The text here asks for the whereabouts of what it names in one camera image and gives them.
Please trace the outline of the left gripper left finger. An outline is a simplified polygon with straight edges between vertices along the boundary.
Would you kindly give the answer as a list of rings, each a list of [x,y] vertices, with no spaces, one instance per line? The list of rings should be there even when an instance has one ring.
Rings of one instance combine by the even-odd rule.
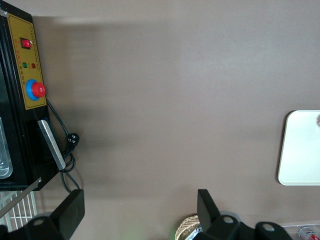
[[[85,216],[83,189],[73,190],[48,216],[34,218],[24,228],[27,240],[69,240]]]

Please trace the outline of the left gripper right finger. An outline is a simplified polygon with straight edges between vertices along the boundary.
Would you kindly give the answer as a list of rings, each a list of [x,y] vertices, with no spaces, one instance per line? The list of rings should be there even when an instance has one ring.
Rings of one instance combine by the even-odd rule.
[[[250,240],[252,229],[230,214],[221,214],[206,189],[197,192],[198,240]]]

